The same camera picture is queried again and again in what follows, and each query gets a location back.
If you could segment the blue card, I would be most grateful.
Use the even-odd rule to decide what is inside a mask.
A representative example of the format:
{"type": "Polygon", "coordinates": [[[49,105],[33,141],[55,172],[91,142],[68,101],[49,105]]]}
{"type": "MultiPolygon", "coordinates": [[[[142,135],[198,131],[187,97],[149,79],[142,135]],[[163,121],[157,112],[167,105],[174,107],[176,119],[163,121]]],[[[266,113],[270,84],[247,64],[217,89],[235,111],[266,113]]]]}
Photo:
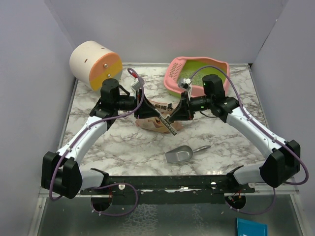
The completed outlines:
{"type": "Polygon", "coordinates": [[[238,236],[267,236],[268,227],[266,224],[237,218],[237,235],[238,236]]]}

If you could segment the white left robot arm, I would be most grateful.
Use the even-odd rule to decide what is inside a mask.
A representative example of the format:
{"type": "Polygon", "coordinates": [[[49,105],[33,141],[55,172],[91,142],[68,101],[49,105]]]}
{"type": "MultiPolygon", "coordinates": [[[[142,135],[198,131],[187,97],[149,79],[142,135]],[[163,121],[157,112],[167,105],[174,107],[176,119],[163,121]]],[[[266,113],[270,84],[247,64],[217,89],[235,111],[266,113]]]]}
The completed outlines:
{"type": "Polygon", "coordinates": [[[107,132],[115,120],[134,115],[151,118],[159,115],[144,94],[144,80],[137,77],[131,86],[133,95],[116,79],[107,79],[100,90],[100,98],[90,111],[80,131],[57,152],[47,152],[43,157],[41,186],[49,191],[52,201],[60,197],[74,198],[81,190],[92,188],[103,194],[108,190],[108,174],[98,169],[82,171],[80,163],[94,145],[107,132]]]}

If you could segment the metal litter scoop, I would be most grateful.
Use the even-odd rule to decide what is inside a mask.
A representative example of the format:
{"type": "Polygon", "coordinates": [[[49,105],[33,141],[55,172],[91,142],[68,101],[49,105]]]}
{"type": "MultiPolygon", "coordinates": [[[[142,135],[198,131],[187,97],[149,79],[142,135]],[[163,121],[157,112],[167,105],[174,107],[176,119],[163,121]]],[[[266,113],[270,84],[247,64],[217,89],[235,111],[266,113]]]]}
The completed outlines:
{"type": "Polygon", "coordinates": [[[209,149],[211,146],[202,146],[196,149],[192,149],[189,146],[180,146],[173,150],[170,150],[164,154],[168,164],[188,162],[192,159],[196,152],[209,149]]]}

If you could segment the cream round cat scratcher drum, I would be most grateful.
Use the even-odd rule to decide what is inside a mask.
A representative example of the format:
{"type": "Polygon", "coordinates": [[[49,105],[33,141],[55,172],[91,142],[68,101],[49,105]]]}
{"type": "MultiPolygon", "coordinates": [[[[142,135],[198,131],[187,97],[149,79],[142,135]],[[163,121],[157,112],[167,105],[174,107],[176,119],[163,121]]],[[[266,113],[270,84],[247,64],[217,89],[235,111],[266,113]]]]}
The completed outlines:
{"type": "Polygon", "coordinates": [[[69,67],[73,76],[94,92],[99,92],[107,79],[119,80],[123,71],[121,57],[95,41],[77,46],[70,56],[69,67]]]}

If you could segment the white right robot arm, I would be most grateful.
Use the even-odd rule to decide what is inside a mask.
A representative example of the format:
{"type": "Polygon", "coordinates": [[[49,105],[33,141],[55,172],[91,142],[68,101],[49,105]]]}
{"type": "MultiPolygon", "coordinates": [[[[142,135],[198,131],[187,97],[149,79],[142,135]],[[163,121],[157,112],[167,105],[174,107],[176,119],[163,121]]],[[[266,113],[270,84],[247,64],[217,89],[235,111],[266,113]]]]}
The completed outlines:
{"type": "Polygon", "coordinates": [[[206,75],[202,82],[205,94],[199,97],[190,97],[191,79],[179,82],[185,91],[169,121],[191,120],[196,112],[210,110],[241,132],[266,159],[262,165],[241,166],[229,172],[226,180],[229,191],[238,192],[248,183],[266,183],[276,188],[300,171],[301,148],[295,140],[288,142],[262,125],[244,108],[240,97],[226,96],[218,75],[206,75]]]}

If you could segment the aluminium extrusion frame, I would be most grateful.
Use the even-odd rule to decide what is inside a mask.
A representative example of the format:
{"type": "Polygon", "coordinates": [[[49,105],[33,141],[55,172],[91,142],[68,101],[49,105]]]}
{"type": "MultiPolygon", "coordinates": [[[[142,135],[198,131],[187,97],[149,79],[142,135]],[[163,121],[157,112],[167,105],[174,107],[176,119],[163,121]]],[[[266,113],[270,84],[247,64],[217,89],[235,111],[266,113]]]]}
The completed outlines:
{"type": "Polygon", "coordinates": [[[85,172],[63,174],[57,172],[56,177],[51,174],[42,174],[42,187],[51,190],[66,198],[74,198],[80,191],[92,189],[100,190],[109,185],[130,184],[137,190],[180,190],[210,189],[214,193],[244,193],[255,192],[254,186],[259,185],[256,181],[239,184],[229,175],[202,175],[202,176],[110,176],[106,172],[91,169],[85,172]]]}

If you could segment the cat litter paper bag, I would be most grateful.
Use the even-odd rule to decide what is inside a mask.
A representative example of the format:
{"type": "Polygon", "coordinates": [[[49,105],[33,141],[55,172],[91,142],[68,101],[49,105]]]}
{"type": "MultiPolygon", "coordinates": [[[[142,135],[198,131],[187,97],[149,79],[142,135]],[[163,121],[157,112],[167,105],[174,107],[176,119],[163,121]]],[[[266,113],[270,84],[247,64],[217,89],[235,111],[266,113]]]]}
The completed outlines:
{"type": "MultiPolygon", "coordinates": [[[[161,102],[154,102],[150,101],[155,108],[159,110],[159,112],[163,115],[170,115],[172,114],[173,109],[177,106],[176,104],[172,103],[161,103],[161,102]]],[[[158,117],[153,118],[138,118],[135,120],[135,125],[146,130],[151,130],[158,133],[169,134],[170,131],[162,124],[158,117]]]]}

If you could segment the metal ruler bag clip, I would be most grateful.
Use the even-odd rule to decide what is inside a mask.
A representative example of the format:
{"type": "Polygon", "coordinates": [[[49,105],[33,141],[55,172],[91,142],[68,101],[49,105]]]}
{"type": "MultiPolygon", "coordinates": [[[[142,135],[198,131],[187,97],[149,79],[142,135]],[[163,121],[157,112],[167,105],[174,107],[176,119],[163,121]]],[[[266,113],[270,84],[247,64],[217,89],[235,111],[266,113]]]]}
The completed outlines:
{"type": "Polygon", "coordinates": [[[161,123],[165,126],[165,128],[167,128],[167,130],[173,135],[177,135],[178,132],[177,130],[172,126],[172,123],[169,121],[170,119],[170,114],[167,114],[165,116],[163,116],[163,114],[159,114],[158,116],[159,120],[161,121],[161,123]]]}

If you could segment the pink green litter box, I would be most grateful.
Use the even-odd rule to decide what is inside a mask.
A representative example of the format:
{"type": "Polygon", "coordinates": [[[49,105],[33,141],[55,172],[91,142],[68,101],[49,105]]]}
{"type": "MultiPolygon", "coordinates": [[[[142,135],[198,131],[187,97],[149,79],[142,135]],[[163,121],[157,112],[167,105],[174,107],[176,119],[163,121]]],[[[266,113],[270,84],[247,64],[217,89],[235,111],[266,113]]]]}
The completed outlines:
{"type": "Polygon", "coordinates": [[[228,93],[230,82],[226,79],[225,75],[213,68],[213,66],[221,69],[225,74],[230,75],[230,66],[225,61],[220,61],[208,57],[177,57],[172,60],[164,76],[164,86],[168,92],[176,97],[180,97],[184,91],[178,86],[182,79],[188,79],[197,69],[208,66],[197,72],[192,79],[192,97],[203,96],[204,89],[202,78],[209,74],[218,75],[223,83],[225,93],[228,93]]]}

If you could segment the green cat litter granules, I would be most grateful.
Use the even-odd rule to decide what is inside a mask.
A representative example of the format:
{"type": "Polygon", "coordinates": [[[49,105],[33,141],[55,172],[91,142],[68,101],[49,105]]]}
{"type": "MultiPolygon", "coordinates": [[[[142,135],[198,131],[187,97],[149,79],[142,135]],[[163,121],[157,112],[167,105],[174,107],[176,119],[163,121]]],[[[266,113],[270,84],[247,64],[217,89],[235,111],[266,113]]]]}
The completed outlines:
{"type": "MultiPolygon", "coordinates": [[[[181,71],[181,73],[179,74],[178,81],[182,78],[190,78],[190,76],[193,73],[194,73],[194,70],[181,71]]],[[[222,79],[222,81],[224,82],[225,76],[220,71],[218,71],[214,68],[205,68],[205,69],[202,69],[199,72],[197,72],[196,75],[194,75],[194,77],[192,79],[192,85],[203,87],[202,78],[206,75],[211,75],[211,74],[218,75],[222,79]]]]}

